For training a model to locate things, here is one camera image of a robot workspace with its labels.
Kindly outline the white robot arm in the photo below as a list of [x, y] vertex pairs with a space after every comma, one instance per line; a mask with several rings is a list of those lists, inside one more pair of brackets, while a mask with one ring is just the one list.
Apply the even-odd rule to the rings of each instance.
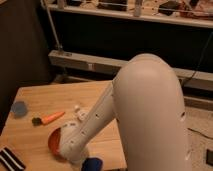
[[88, 142], [112, 120], [128, 171], [192, 171], [181, 85], [160, 57], [145, 53], [127, 62], [83, 122], [62, 128], [59, 154], [81, 162]]

